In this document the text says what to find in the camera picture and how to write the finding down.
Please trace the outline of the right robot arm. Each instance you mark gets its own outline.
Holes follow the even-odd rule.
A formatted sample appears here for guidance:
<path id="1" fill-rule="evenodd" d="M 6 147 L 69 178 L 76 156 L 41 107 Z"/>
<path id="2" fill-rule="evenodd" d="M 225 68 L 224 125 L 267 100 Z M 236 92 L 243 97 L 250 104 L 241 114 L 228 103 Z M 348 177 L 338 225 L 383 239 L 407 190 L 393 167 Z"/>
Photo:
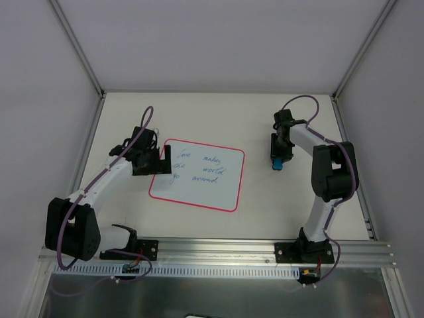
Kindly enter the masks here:
<path id="1" fill-rule="evenodd" d="M 288 109 L 274 113 L 270 159 L 280 171 L 300 147 L 312 158 L 311 186 L 315 194 L 306 224 L 294 242 L 274 245 L 276 262 L 333 264 L 329 229 L 336 208 L 348 201 L 358 188 L 358 172 L 351 142 L 335 142 L 313 130 L 305 120 L 295 120 Z"/>

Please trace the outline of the blue whiteboard eraser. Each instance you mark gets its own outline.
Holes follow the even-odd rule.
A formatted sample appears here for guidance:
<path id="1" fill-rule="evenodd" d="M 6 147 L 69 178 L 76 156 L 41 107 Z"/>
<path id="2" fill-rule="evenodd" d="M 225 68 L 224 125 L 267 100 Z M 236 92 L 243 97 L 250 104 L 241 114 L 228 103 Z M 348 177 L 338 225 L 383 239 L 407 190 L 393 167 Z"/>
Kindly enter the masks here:
<path id="1" fill-rule="evenodd" d="M 275 171 L 281 171 L 284 167 L 284 162 L 281 158 L 274 158 L 272 161 L 272 169 Z"/>

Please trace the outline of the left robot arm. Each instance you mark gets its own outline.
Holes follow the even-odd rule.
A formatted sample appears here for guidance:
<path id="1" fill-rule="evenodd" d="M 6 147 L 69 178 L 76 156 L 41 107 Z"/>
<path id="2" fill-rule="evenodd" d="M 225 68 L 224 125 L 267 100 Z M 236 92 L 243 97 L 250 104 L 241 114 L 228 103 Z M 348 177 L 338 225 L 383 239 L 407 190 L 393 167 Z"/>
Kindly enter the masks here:
<path id="1" fill-rule="evenodd" d="M 97 216 L 111 192 L 131 177 L 171 174 L 172 147 L 160 148 L 154 130 L 135 127 L 132 136 L 112 148 L 104 167 L 84 189 L 67 198 L 55 197 L 48 205 L 44 245 L 63 254 L 88 261 L 135 259 L 142 244 L 135 229 L 112 224 L 100 227 Z"/>

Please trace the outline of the pink framed whiteboard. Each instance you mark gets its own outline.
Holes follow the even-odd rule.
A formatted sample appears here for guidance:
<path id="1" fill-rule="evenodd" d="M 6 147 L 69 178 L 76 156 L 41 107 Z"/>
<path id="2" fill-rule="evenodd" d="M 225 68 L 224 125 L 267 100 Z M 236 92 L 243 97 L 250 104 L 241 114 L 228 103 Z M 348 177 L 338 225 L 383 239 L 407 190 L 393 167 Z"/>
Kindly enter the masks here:
<path id="1" fill-rule="evenodd" d="M 171 174 L 157 174 L 153 199 L 232 213 L 239 205 L 245 153 L 238 148 L 169 138 Z"/>

